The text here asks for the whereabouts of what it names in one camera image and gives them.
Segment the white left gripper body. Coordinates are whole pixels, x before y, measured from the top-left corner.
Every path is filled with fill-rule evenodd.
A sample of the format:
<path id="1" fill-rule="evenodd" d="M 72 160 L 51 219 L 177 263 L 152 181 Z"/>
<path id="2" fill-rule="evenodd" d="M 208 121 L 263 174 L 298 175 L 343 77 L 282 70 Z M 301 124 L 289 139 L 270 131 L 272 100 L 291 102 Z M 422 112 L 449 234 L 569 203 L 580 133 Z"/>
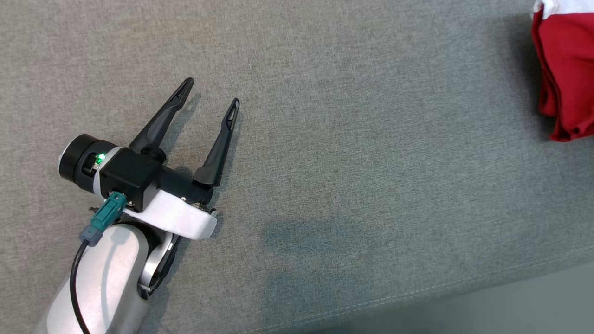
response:
<path id="1" fill-rule="evenodd" d="M 124 213 L 159 230 L 198 240 L 209 238 L 217 225 L 216 214 L 206 207 L 214 188 L 163 167 L 161 187 L 142 211 L 125 209 Z"/>

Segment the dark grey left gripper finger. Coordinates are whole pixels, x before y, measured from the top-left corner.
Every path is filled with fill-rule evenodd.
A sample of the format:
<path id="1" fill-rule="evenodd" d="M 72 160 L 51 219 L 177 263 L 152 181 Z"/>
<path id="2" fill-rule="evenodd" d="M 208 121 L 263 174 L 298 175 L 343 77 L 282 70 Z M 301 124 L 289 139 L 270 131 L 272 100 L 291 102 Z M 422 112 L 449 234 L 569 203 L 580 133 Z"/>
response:
<path id="1" fill-rule="evenodd" d="M 220 186 L 228 150 L 231 146 L 232 135 L 235 130 L 239 108 L 239 99 L 233 99 L 221 121 L 220 132 L 206 160 L 193 175 L 193 180 L 195 182 L 211 187 Z"/>
<path id="2" fill-rule="evenodd" d="M 186 78 L 166 100 L 157 113 L 146 123 L 142 131 L 132 140 L 129 148 L 138 154 L 164 156 L 161 142 L 176 114 L 186 104 L 187 97 L 193 88 L 195 79 Z"/>

